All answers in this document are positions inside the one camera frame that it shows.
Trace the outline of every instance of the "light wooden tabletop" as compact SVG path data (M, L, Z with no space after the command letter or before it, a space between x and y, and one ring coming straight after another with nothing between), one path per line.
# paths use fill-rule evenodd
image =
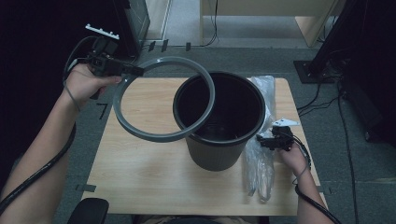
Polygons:
M138 78L123 96L122 114L146 132L178 131L172 103L185 80ZM283 78L276 79L276 118L300 121ZM291 130L308 147L303 127ZM272 197L263 203L257 192L248 196L243 162L241 156L225 171L204 170L191 159L184 139L153 143L136 138L120 126L112 110L87 182L96 189L85 191L82 198L106 199L108 212L114 214L295 216L298 197L290 169L276 156ZM319 186L314 164L311 172Z

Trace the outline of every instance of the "wooden table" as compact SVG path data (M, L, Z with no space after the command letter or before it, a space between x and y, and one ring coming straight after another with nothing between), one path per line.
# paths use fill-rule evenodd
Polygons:
M292 16L306 45L314 47L338 0L201 0L200 36L204 39L203 16Z
M185 78L139 78L125 92L122 114L147 132L178 130L172 114L174 94ZM286 79L276 79L276 117L299 120ZM308 147L303 127L291 130ZM109 213L208 216L295 216L297 194L290 169L275 160L275 184L269 202L244 185L243 158L231 168L210 172L196 165L184 139L152 143L136 138L119 125L112 110L82 198L110 203ZM312 174L319 186L315 166Z

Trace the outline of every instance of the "bucket rim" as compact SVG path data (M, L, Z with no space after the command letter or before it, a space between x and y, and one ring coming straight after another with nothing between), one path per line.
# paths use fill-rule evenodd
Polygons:
M261 104L260 108L262 109L262 112L260 113L260 116L258 117L258 121L257 121L256 125L254 126L254 128L252 128L252 130L250 130L249 132L247 132L244 135L237 136L235 139L216 141L216 140L205 139L196 133L192 133L188 137L197 141L197 142L207 144L210 146L215 146L215 147L231 147L231 146L239 145L244 142L247 143L248 140L260 130L260 128L262 127L264 120L265 120L265 101L262 96L262 92L259 90L259 88L256 85L254 85L247 78L241 77L237 74L234 74L231 72L224 72L224 71L208 71L208 73L210 76L213 76L213 75L214 76L224 76L224 77L230 77L230 78L234 78L234 79L243 81L243 83L246 84L247 86L249 86L251 88L252 92L255 93L256 97L258 98L258 101ZM181 94L181 92L184 90L184 87L186 85L189 85L191 82L193 82L195 79L198 79L198 78L200 78L199 75L189 77L178 88L178 90L176 92L176 96L174 98L174 103L173 103L173 105L174 105L174 108L173 108L174 113L173 114L174 114L175 121L176 121L177 125L179 126L179 128L185 128L185 125L181 122L180 117L178 116L178 113L176 113L176 111L177 111L177 109L176 109L177 97Z

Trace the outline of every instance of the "gray carpet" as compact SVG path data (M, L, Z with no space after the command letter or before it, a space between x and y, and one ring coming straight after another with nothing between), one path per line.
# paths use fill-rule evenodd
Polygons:
M180 56L192 59L207 70L227 71L243 77L270 75L284 77L290 84L294 101L305 105L317 90L315 84L301 84L293 61L312 60L317 49L216 49L172 47L148 52L138 63L162 56ZM147 77L188 77L191 72L173 66L155 69ZM76 190L85 184L99 146L106 119L111 108L114 89L97 101L91 101L78 119L77 138L71 148L70 165L64 197L55 223L66 223L82 195ZM320 88L317 102L330 101L337 96L336 84ZM395 175L396 148L386 143L367 143L364 129L348 101L340 102L348 132L348 141L356 177L356 194L360 223L396 223ZM318 170L321 185L330 210L343 223L355 223L351 174L347 157L347 142L337 102L329 108L315 110L301 117L312 158ZM294 223L295 217L271 217L271 223ZM109 215L106 223L131 223L126 215Z

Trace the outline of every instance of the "hand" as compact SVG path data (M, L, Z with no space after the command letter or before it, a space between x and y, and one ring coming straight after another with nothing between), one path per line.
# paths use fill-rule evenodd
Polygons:
M106 86L120 82L121 77L96 77L88 64L78 64L70 72L65 87L69 89L78 107L83 107L98 90L103 93ZM71 99L67 90L64 90L63 94Z
M277 152L279 153L283 162L285 162L286 165L288 165L293 171L295 176L300 175L306 168L306 159L298 144L293 143L290 147L290 151L278 149Z

